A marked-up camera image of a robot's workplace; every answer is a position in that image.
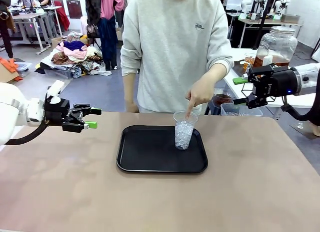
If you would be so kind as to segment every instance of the clear plastic cup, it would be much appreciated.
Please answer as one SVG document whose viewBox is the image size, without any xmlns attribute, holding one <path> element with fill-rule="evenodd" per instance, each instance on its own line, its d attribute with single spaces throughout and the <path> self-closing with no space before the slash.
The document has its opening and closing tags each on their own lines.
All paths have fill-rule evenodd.
<svg viewBox="0 0 320 232">
<path fill-rule="evenodd" d="M 186 111 L 182 111 L 173 115 L 175 120 L 175 147 L 179 150 L 188 149 L 195 123 L 198 121 L 198 116 L 193 112 L 186 119 L 186 113 Z"/>
</svg>

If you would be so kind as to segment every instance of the glass jar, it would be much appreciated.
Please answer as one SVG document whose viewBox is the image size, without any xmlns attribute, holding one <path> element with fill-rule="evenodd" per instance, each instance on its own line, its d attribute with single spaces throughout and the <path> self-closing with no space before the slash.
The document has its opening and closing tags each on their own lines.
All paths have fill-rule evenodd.
<svg viewBox="0 0 320 232">
<path fill-rule="evenodd" d="M 263 66 L 264 58 L 269 55 L 273 56 L 272 63 L 277 66 L 288 66 L 298 44 L 295 32 L 290 27 L 273 26 L 261 39 L 253 67 Z"/>
</svg>

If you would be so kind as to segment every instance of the floor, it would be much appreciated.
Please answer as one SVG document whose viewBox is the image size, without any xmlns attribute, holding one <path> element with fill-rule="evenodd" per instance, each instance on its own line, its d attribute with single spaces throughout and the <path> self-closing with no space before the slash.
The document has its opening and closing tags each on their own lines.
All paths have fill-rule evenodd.
<svg viewBox="0 0 320 232">
<path fill-rule="evenodd" d="M 51 51 L 49 50 L 41 55 L 36 55 L 38 50 L 37 47 L 32 45 L 15 45 L 13 47 L 15 57 L 32 63 L 32 67 L 23 78 L 23 81 L 12 82 L 24 93 L 26 98 L 44 98 L 48 86 L 52 85 L 57 79 L 34 72 L 35 65 Z M 311 52 L 312 49 L 310 47 L 299 44 L 290 66 L 314 63 L 315 61 L 310 58 Z M 0 57 L 7 58 L 8 56 L 5 51 L 2 51 L 0 52 Z M 120 65 L 120 50 L 118 50 L 118 64 Z M 120 69 L 113 71 L 112 75 L 107 77 L 87 75 L 74 80 L 61 80 L 65 82 L 65 89 L 61 93 L 61 97 L 69 99 L 71 103 L 90 103 L 92 106 L 101 108 L 104 111 L 125 111 L 123 98 L 124 91 Z M 225 83 L 222 80 L 216 86 L 224 87 Z M 274 108 L 261 108 L 261 110 L 263 111 L 264 116 L 268 117 L 272 117 L 275 112 Z M 307 111 L 308 110 L 302 109 L 300 110 L 300 113 L 306 113 Z M 284 114 L 279 121 L 279 125 L 282 129 L 299 147 L 305 157 L 320 174 L 320 138 L 308 139 L 291 126 L 296 126 L 297 124 L 298 122 L 288 114 Z"/>
</svg>

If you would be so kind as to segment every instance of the wall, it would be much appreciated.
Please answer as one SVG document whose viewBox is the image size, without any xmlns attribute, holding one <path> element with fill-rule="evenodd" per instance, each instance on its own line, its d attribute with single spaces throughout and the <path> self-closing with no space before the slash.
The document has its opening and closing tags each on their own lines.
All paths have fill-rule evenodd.
<svg viewBox="0 0 320 232">
<path fill-rule="evenodd" d="M 287 12 L 301 16 L 303 27 L 298 41 L 314 48 L 320 37 L 320 0 L 291 0 Z"/>
<path fill-rule="evenodd" d="M 63 0 L 63 3 L 64 3 L 65 13 L 69 17 L 67 0 Z M 80 0 L 80 3 L 81 3 L 82 15 L 85 16 L 85 15 L 87 15 L 87 12 L 86 12 L 86 1 L 85 0 Z M 69 18 L 69 21 L 70 21 L 69 30 L 80 30 L 80 28 L 81 28 L 80 19 Z"/>
</svg>

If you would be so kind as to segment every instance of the hand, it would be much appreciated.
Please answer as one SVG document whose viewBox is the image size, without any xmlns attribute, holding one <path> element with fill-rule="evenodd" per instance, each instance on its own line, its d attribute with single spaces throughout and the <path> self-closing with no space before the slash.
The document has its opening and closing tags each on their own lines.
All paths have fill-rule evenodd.
<svg viewBox="0 0 320 232">
<path fill-rule="evenodd" d="M 125 108 L 127 112 L 131 113 L 139 113 L 139 108 L 134 102 L 126 102 L 125 103 Z"/>
<path fill-rule="evenodd" d="M 209 102 L 214 94 L 215 85 L 202 77 L 197 81 L 187 93 L 186 99 L 190 101 L 185 117 L 188 119 L 194 107 Z"/>
</svg>

